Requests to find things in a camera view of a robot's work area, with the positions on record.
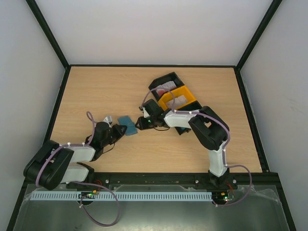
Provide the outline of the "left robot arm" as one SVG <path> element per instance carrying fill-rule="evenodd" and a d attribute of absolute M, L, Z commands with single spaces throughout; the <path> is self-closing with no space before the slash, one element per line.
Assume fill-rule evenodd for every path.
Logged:
<path fill-rule="evenodd" d="M 82 163 L 96 161 L 104 147 L 115 144 L 126 130 L 126 125 L 110 126 L 107 122 L 98 122 L 93 135 L 82 144 L 61 146 L 48 140 L 26 165 L 23 175 L 47 190 L 53 190 L 61 183 L 83 182 L 91 169 Z"/>

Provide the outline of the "teal card holder wallet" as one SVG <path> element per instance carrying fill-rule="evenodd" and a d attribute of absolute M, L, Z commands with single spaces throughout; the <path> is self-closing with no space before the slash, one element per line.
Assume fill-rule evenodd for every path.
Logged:
<path fill-rule="evenodd" d="M 131 118 L 128 115 L 119 117 L 118 122 L 120 125 L 127 127 L 127 130 L 125 132 L 126 136 L 131 136 L 138 133 L 137 128 L 135 127 L 135 123 L 131 120 Z"/>

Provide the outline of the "yellow plastic bin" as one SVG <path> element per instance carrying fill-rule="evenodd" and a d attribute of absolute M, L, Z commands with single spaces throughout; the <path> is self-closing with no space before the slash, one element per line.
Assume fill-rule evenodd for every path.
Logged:
<path fill-rule="evenodd" d="M 172 108 L 179 110 L 194 101 L 196 101 L 195 96 L 186 86 L 182 86 L 164 93 L 158 100 L 158 104 L 164 110 Z"/>

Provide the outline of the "white pink card stack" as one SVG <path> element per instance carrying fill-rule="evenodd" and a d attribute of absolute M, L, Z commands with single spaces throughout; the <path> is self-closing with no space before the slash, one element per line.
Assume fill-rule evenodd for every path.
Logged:
<path fill-rule="evenodd" d="M 185 97 L 184 95 L 181 95 L 181 96 L 179 96 L 179 97 L 176 97 L 176 98 L 175 98 L 175 102 L 174 102 L 174 108 L 175 108 L 175 109 L 176 109 L 176 108 L 180 108 L 180 107 L 182 107 L 183 105 L 185 105 L 187 102 L 188 102 L 188 101 L 187 101 L 187 99 L 186 99 L 186 97 Z M 172 105 L 173 105 L 173 100 L 171 100 L 171 101 L 169 101 L 169 102 L 166 103 L 166 106 L 167 106 L 168 108 L 172 108 Z"/>

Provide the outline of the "black enclosure frame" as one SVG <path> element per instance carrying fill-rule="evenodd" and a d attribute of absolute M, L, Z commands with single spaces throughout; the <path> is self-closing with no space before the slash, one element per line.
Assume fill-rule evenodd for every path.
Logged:
<path fill-rule="evenodd" d="M 51 132 L 54 127 L 55 119 L 58 114 L 58 110 L 61 104 L 61 100 L 63 97 L 63 93 L 66 87 L 66 83 L 68 80 L 68 75 L 70 73 L 71 67 L 73 67 L 72 64 L 69 64 L 68 61 L 66 60 L 58 42 L 56 41 L 56 38 L 54 37 L 47 21 L 45 20 L 43 13 L 41 12 L 38 4 L 34 0 L 27 0 L 26 1 L 27 5 L 29 6 L 32 14 L 34 15 L 35 19 L 37 20 L 39 26 L 41 27 L 42 31 L 44 32 L 46 38 L 48 39 L 49 43 L 51 44 L 52 48 L 54 49 L 56 55 L 58 56 L 58 59 L 60 60 L 61 64 L 63 65 L 65 69 L 65 73 L 63 75 L 63 79 L 58 91 L 57 99 L 52 111 L 52 115 L 49 121 L 49 125 L 46 131 L 46 135 L 44 138 L 44 141 L 46 141 L 48 138 L 51 136 Z M 282 3 L 281 0 L 274 0 L 270 4 L 269 8 L 267 9 L 264 17 L 262 18 L 258 28 L 256 29 L 254 35 L 252 36 L 249 44 L 247 45 L 243 55 L 241 56 L 239 62 L 237 65 L 177 65 L 177 64 L 85 64 L 82 65 L 82 67 L 145 67 L 145 68 L 159 68 L 159 67 L 179 67 L 179 68 L 233 68 L 235 71 L 235 76 L 237 79 L 238 87 L 241 93 L 242 101 L 244 104 L 246 116 L 248 119 L 248 123 L 250 126 L 250 130 L 252 132 L 252 136 L 254 139 L 255 147 L 257 149 L 257 154 L 259 157 L 259 161 L 261 165 L 264 167 L 262 169 L 262 173 L 254 173 L 253 175 L 256 177 L 260 177 L 262 180 L 264 180 L 264 183 L 269 183 L 269 177 L 278 177 L 277 173 L 270 172 L 268 162 L 265 157 L 264 149 L 261 144 L 261 139 L 258 133 L 258 129 L 256 126 L 255 118 L 253 116 L 252 108 L 250 103 L 248 102 L 248 96 L 247 92 L 244 88 L 244 83 L 243 83 L 243 78 L 241 76 L 240 70 L 244 66 L 245 62 L 247 61 L 249 55 L 253 51 L 255 45 L 259 41 L 260 37 L 262 36 L 264 30 L 268 26 L 269 22 L 271 21 L 272 17 L 275 15 L 276 11 L 278 10 L 278 7 Z"/>

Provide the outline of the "red white card stack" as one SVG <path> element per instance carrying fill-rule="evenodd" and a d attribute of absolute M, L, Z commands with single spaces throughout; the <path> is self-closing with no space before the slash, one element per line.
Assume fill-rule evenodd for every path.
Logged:
<path fill-rule="evenodd" d="M 156 93 L 158 94 L 158 96 L 162 96 L 165 92 L 168 92 L 169 90 L 172 90 L 176 87 L 177 86 L 174 81 L 168 81 L 166 83 L 158 85 L 156 87 Z"/>

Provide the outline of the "black bin with red cards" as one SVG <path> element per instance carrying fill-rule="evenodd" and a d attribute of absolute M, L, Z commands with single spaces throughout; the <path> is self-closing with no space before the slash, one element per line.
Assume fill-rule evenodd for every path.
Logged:
<path fill-rule="evenodd" d="M 162 77 L 154 79 L 148 88 L 149 90 L 152 90 L 158 87 L 158 89 L 152 91 L 154 98 L 158 101 L 162 95 L 167 92 L 166 90 L 174 90 L 182 86 L 184 86 L 184 83 L 181 81 L 178 75 L 175 72 L 171 72 Z"/>

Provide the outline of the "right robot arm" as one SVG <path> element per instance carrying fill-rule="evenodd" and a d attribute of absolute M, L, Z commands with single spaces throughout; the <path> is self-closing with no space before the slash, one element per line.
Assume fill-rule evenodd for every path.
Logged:
<path fill-rule="evenodd" d="M 139 117 L 135 127 L 140 130 L 165 128 L 187 128 L 209 154 L 209 183 L 221 188 L 227 182 L 230 170 L 226 164 L 226 146 L 230 141 L 230 129 L 226 123 L 208 106 L 201 109 L 183 111 L 163 110 L 153 99 L 139 107 L 143 116 Z"/>

